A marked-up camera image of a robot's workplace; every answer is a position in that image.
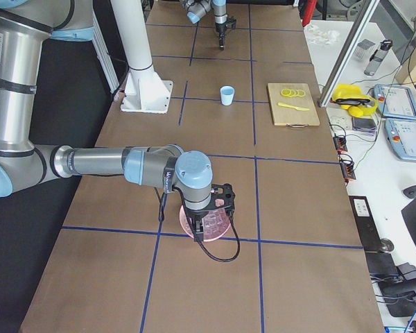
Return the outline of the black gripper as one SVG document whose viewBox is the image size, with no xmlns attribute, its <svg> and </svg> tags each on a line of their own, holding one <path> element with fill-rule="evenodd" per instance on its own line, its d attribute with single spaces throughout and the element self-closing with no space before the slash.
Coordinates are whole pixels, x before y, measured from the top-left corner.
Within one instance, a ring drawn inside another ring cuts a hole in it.
<svg viewBox="0 0 416 333">
<path fill-rule="evenodd" d="M 204 241 L 204 226 L 203 219 L 208 215 L 208 209 L 192 210 L 184 206 L 184 212 L 189 220 L 190 228 L 192 229 L 193 238 L 195 241 Z"/>
<path fill-rule="evenodd" d="M 215 23 L 216 32 L 218 33 L 218 44 L 219 49 L 223 51 L 225 49 L 225 32 L 227 30 L 227 24 L 223 23 Z"/>
</svg>

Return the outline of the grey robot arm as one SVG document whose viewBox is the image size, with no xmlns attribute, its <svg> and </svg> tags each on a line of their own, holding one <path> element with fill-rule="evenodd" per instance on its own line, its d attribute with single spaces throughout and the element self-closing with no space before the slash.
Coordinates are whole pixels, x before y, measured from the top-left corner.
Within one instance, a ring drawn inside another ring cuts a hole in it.
<svg viewBox="0 0 416 333">
<path fill-rule="evenodd" d="M 215 27 L 218 34 L 218 43 L 221 51 L 225 49 L 225 34 L 227 31 L 226 0 L 182 0 L 182 7 L 192 24 L 198 23 L 210 10 L 214 11 Z"/>
<path fill-rule="evenodd" d="M 38 144 L 93 146 L 112 98 L 94 47 L 48 40 L 41 59 L 29 137 Z M 54 242 L 79 182 L 54 180 L 0 199 L 0 246 Z"/>
</svg>

